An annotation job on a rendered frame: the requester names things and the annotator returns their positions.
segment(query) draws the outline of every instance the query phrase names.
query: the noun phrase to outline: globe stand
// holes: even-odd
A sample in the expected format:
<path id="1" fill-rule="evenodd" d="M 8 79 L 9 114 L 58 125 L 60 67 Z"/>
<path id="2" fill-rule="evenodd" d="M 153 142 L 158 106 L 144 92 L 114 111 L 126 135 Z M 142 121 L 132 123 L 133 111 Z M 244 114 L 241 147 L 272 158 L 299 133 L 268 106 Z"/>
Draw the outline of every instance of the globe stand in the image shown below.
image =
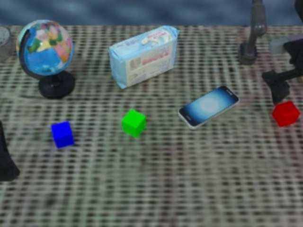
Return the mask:
<path id="1" fill-rule="evenodd" d="M 49 99 L 60 99 L 71 93 L 75 88 L 75 79 L 67 71 L 43 77 L 39 80 L 39 92 Z"/>

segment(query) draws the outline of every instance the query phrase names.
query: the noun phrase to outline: dark object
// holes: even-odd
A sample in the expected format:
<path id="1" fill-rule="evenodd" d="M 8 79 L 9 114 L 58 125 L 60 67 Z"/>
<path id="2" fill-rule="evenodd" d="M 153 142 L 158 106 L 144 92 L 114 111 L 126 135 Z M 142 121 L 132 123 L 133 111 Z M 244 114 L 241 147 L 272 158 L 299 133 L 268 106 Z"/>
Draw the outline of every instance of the dark object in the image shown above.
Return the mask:
<path id="1" fill-rule="evenodd" d="M 250 37 L 240 44 L 239 61 L 243 65 L 252 65 L 257 58 L 257 38 L 267 31 L 265 7 L 262 0 L 253 0 L 250 15 Z"/>
<path id="2" fill-rule="evenodd" d="M 262 74 L 263 80 L 271 90 L 272 101 L 275 105 L 282 102 L 290 94 L 290 86 L 286 80 L 303 75 L 303 39 L 285 43 L 283 47 L 291 56 L 289 63 L 295 68 L 281 73 L 269 71 Z"/>
<path id="3" fill-rule="evenodd" d="M 19 174 L 19 169 L 9 155 L 2 122 L 0 121 L 0 182 L 13 181 Z"/>
<path id="4" fill-rule="evenodd" d="M 58 74 L 44 77 L 28 70 L 25 64 L 24 51 L 30 35 L 30 30 L 27 30 L 20 43 L 19 61 L 22 69 L 27 75 L 40 80 L 39 92 L 45 98 L 59 99 L 67 96 L 75 88 L 75 79 L 70 73 L 62 71 Z"/>
<path id="5" fill-rule="evenodd" d="M 294 8 L 295 8 L 295 11 L 297 12 L 299 18 L 303 22 L 303 1 L 302 0 L 295 0 Z"/>

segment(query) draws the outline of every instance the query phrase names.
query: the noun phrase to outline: desk globe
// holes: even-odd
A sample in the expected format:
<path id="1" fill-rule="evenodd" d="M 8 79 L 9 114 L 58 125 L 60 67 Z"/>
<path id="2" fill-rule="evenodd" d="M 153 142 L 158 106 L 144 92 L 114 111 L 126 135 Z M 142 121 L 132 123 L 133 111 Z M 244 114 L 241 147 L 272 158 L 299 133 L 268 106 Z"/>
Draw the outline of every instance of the desk globe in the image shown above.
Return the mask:
<path id="1" fill-rule="evenodd" d="M 74 77 L 65 71 L 74 45 L 68 32 L 51 20 L 37 20 L 26 25 L 17 38 L 17 56 L 25 73 L 39 80 L 40 94 L 58 99 L 75 87 Z"/>

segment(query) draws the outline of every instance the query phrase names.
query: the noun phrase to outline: smartphone screen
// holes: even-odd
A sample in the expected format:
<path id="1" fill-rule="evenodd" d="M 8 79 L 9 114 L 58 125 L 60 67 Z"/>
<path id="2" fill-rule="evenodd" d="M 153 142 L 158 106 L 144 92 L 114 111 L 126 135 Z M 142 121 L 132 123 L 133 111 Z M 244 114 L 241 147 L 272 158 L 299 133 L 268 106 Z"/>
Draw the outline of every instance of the smartphone screen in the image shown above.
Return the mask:
<path id="1" fill-rule="evenodd" d="M 226 86 L 222 86 L 182 107 L 179 115 L 189 126 L 197 127 L 238 102 L 239 98 Z"/>

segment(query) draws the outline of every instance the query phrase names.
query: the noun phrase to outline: white and blue package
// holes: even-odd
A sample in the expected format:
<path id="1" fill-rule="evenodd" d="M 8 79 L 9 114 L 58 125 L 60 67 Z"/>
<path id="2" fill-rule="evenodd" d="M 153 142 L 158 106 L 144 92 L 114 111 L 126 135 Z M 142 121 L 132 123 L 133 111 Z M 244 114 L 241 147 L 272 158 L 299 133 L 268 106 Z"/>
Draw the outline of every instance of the white and blue package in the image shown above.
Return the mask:
<path id="1" fill-rule="evenodd" d="M 161 26 L 109 48 L 112 76 L 121 89 L 174 67 L 179 31 Z"/>

